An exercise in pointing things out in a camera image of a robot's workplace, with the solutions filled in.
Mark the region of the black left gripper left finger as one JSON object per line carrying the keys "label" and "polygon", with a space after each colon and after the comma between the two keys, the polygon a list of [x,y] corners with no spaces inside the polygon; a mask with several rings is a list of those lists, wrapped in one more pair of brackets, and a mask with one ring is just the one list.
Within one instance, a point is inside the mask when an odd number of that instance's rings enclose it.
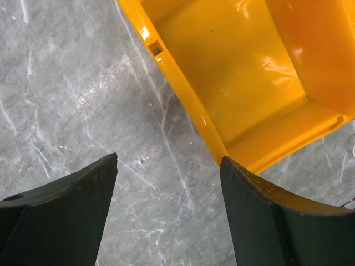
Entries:
{"label": "black left gripper left finger", "polygon": [[1,201],[1,265],[95,265],[117,155]]}

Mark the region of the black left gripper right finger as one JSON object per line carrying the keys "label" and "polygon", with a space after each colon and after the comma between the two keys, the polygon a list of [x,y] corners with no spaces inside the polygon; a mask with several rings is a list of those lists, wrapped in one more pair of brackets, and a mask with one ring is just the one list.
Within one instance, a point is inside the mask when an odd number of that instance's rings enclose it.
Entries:
{"label": "black left gripper right finger", "polygon": [[238,265],[353,265],[354,211],[306,199],[245,169],[220,165]]}

